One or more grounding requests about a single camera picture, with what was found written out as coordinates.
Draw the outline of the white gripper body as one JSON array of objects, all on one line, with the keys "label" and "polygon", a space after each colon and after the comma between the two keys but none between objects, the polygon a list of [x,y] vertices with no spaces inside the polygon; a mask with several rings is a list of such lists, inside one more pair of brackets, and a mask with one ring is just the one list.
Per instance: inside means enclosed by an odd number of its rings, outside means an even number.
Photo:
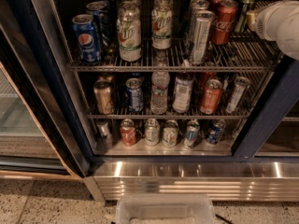
[{"label": "white gripper body", "polygon": [[298,37],[299,2],[283,0],[272,3],[259,13],[255,32],[269,41],[295,41]]}]

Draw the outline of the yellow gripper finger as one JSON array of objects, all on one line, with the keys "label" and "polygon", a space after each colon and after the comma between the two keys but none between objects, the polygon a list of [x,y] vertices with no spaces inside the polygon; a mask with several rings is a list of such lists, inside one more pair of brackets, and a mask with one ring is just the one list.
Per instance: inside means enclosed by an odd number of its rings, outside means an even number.
[{"label": "yellow gripper finger", "polygon": [[255,23],[256,23],[256,19],[257,16],[259,15],[259,13],[263,10],[262,7],[258,7],[255,8],[253,10],[249,10],[246,13],[247,16],[247,26],[249,27],[249,29],[254,32],[255,31]]}]

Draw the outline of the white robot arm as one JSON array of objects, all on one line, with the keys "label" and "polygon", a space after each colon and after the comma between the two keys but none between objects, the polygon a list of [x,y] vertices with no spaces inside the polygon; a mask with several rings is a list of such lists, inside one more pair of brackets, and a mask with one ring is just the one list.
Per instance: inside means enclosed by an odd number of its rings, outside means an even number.
[{"label": "white robot arm", "polygon": [[246,13],[247,25],[258,37],[275,41],[287,56],[299,60],[299,2],[282,0]]}]

